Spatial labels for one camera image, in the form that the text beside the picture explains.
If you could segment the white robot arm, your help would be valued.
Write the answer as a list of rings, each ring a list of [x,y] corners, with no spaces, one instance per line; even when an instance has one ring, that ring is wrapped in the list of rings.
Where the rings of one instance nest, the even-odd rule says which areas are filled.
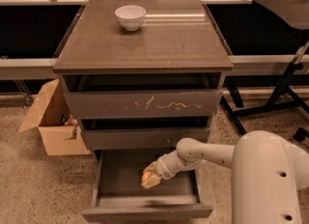
[[[268,131],[248,132],[234,146],[183,138],[144,169],[141,185],[154,187],[204,160],[232,172],[233,224],[302,224],[297,192],[309,187],[309,153]]]

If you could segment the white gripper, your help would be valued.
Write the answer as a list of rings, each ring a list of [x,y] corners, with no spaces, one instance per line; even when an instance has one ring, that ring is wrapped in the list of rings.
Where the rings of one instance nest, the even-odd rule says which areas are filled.
[[[141,185],[146,189],[159,185],[161,183],[161,179],[170,180],[175,176],[175,173],[172,172],[167,166],[166,154],[161,156],[157,161],[154,161],[148,165],[144,169],[143,173],[146,172],[152,172],[152,175],[145,182],[141,182]]]

